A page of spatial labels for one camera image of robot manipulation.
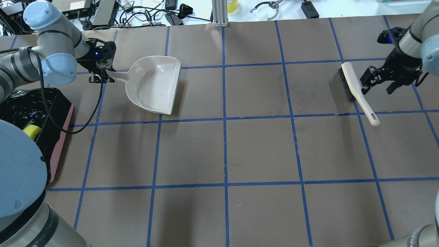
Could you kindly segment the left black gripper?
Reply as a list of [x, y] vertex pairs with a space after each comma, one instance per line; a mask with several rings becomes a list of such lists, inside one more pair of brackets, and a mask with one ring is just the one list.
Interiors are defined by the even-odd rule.
[[114, 83], [115, 80], [108, 75], [108, 71], [115, 72], [113, 61], [116, 54], [114, 41], [103, 41], [100, 39], [88, 39], [83, 44], [89, 47], [85, 53], [76, 61], [89, 73], [90, 83]]

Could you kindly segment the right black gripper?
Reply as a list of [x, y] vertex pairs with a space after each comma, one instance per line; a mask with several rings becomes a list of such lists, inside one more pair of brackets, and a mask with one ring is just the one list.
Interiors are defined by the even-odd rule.
[[393, 44], [394, 49], [381, 67], [369, 66], [361, 76], [363, 94], [367, 94], [372, 87], [385, 81], [391, 81], [386, 89], [388, 94], [392, 94], [403, 85], [409, 86], [414, 83], [415, 86], [420, 86], [422, 84], [423, 79], [420, 78], [422, 75], [421, 59], [405, 54], [399, 45], [406, 33], [408, 33], [408, 29], [390, 29], [383, 30], [378, 35], [378, 43]]

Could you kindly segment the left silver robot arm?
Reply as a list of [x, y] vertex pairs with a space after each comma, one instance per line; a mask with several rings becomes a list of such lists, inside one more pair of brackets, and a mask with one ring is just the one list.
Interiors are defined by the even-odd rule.
[[1, 246], [89, 247], [45, 201], [52, 152], [74, 134], [72, 103], [45, 83], [72, 83], [78, 65], [90, 83], [114, 82], [116, 44], [83, 35], [46, 0], [30, 3], [23, 20], [37, 45], [1, 51]]

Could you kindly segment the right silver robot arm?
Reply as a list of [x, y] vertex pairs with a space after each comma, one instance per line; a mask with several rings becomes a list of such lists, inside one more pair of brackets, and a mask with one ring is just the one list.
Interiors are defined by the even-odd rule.
[[425, 78], [438, 75], [438, 1], [433, 0], [407, 28], [383, 30], [377, 42], [392, 44], [394, 49], [384, 64], [368, 67], [360, 78], [362, 93], [390, 81], [386, 92], [392, 94], [401, 86], [420, 86]]

